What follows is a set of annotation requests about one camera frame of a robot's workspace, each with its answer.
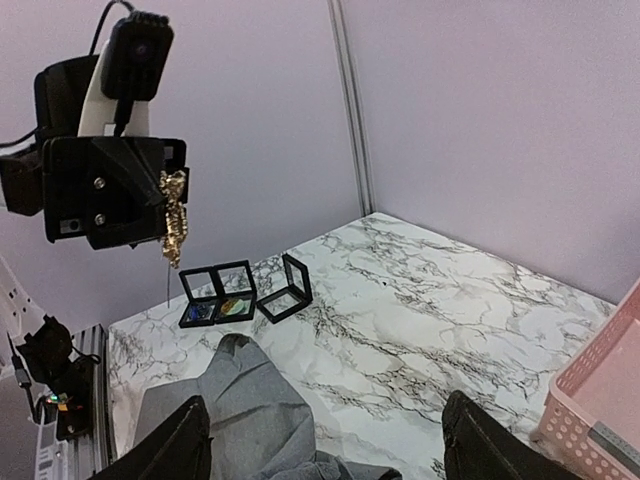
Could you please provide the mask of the grey button-up shirt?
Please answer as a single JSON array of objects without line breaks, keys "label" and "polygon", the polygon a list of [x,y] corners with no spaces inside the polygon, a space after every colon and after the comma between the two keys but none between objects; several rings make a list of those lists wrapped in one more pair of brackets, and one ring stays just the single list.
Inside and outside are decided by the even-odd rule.
[{"label": "grey button-up shirt", "polygon": [[140,443],[192,396],[204,400],[210,479],[399,479],[387,466],[345,461],[316,447],[310,405],[250,337],[224,336],[198,377],[145,391]]}]

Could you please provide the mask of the round blue badge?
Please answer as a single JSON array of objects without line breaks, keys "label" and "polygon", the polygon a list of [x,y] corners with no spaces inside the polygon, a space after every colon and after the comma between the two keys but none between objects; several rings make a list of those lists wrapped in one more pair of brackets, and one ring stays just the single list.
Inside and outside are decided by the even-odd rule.
[{"label": "round blue badge", "polygon": [[192,305],[189,309],[188,318],[190,321],[205,321],[211,317],[212,307],[210,305]]}]

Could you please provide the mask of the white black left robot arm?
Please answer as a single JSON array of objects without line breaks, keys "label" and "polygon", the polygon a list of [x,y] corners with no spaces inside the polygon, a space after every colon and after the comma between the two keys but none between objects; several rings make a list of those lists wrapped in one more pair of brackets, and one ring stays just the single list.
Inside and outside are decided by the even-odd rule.
[{"label": "white black left robot arm", "polygon": [[175,138],[79,136],[97,62],[76,57],[36,75],[34,141],[2,155],[2,198],[11,213],[43,213],[51,243],[84,237],[95,250],[134,247],[166,234],[161,177],[189,180],[187,149]]}]

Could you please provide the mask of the round green orange badge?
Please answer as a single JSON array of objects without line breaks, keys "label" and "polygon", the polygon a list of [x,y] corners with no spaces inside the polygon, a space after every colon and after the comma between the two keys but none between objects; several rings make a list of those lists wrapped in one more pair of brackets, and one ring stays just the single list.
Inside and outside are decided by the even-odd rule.
[{"label": "round green orange badge", "polygon": [[239,297],[230,298],[220,307],[221,317],[246,315],[251,306],[251,301]]}]

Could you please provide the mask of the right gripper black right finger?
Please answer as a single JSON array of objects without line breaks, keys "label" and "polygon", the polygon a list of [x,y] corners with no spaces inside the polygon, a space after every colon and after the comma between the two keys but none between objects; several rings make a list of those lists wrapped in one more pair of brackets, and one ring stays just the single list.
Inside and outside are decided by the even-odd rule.
[{"label": "right gripper black right finger", "polygon": [[577,476],[526,446],[464,392],[442,412],[448,479],[570,480]]}]

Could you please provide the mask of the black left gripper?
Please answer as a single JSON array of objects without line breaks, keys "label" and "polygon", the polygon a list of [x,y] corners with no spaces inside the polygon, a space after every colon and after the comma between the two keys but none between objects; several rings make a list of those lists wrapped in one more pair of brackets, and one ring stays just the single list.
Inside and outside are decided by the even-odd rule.
[{"label": "black left gripper", "polygon": [[57,137],[44,143],[49,242],[84,237],[95,250],[135,246],[166,232],[162,171],[186,166],[186,142],[149,137]]}]

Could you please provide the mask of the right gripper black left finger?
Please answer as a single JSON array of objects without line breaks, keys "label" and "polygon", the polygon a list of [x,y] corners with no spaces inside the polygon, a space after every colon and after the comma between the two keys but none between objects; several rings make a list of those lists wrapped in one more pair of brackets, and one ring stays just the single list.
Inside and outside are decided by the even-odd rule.
[{"label": "right gripper black left finger", "polygon": [[204,399],[192,396],[135,448],[91,480],[208,479],[209,425]]}]

